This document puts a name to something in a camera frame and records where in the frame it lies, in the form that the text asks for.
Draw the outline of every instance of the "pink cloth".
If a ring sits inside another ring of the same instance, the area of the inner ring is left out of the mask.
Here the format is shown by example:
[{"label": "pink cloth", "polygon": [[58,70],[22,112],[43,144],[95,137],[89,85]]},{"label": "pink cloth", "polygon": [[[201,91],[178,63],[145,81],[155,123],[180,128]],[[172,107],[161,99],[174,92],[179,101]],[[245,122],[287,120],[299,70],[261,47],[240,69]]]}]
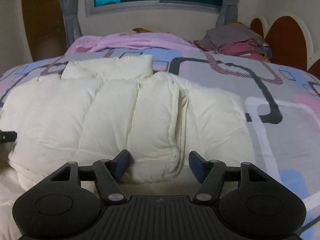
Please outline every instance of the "pink cloth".
[{"label": "pink cloth", "polygon": [[218,48],[218,52],[224,55],[237,56],[246,53],[259,53],[264,51],[262,45],[257,44],[254,39],[248,39],[246,41],[239,41],[229,45],[221,45]]},{"label": "pink cloth", "polygon": [[93,52],[106,48],[199,50],[188,41],[169,33],[117,33],[105,37],[83,36],[78,38],[65,55]]}]

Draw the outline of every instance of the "window frame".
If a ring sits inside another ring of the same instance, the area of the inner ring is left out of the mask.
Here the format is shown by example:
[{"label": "window frame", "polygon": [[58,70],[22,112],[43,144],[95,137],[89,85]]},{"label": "window frame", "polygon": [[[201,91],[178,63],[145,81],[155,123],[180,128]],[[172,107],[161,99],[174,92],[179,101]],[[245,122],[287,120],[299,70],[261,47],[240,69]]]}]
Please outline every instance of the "window frame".
[{"label": "window frame", "polygon": [[100,14],[106,11],[124,11],[128,8],[139,7],[140,9],[164,9],[164,8],[176,8],[176,9],[186,9],[204,12],[220,12],[220,6],[204,4],[204,3],[194,3],[194,2],[184,2],[184,1],[166,1],[166,0],[152,0],[152,1],[134,1],[134,2],[123,2],[116,4],[108,4],[99,7],[94,6],[94,0],[85,0],[86,15],[91,16],[95,14]]}]

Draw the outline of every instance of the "folded clothes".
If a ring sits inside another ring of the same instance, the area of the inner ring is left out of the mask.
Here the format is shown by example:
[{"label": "folded clothes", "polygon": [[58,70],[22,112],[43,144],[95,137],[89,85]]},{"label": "folded clothes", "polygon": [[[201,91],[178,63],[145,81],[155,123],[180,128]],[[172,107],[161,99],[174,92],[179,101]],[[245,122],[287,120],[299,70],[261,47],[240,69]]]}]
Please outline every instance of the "folded clothes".
[{"label": "folded clothes", "polygon": [[263,60],[272,57],[271,49],[264,39],[244,24],[229,24],[206,32],[202,40],[194,41],[194,44],[204,51],[231,56],[246,55],[252,59]]},{"label": "folded clothes", "polygon": [[220,54],[225,55],[242,55],[246,53],[264,53],[263,46],[258,44],[254,39],[238,41],[232,44],[224,44],[218,48]]},{"label": "folded clothes", "polygon": [[211,43],[216,48],[219,48],[222,45],[231,45],[235,42],[247,41],[249,39],[254,39],[258,44],[260,43],[255,32],[244,24],[229,24],[207,30],[206,32]]}]

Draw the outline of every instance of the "ribbed black surface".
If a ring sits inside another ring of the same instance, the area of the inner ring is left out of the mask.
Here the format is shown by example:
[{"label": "ribbed black surface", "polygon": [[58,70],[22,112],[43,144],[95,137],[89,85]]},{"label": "ribbed black surface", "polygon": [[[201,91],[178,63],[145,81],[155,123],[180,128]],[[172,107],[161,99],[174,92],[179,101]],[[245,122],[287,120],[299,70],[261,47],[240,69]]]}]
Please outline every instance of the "ribbed black surface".
[{"label": "ribbed black surface", "polygon": [[133,196],[121,206],[110,206],[83,240],[234,240],[212,208],[190,202],[187,196]]}]

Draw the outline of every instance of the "black cable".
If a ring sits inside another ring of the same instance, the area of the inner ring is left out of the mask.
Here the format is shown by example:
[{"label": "black cable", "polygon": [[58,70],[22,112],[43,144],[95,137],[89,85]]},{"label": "black cable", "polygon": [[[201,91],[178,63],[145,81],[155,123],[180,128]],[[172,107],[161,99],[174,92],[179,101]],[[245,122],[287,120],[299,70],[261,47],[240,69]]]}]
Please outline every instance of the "black cable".
[{"label": "black cable", "polygon": [[320,215],[317,216],[315,219],[311,220],[309,223],[304,225],[300,231],[298,232],[298,236],[300,236],[304,231],[307,231],[309,228],[313,227],[316,223],[320,221]]}]

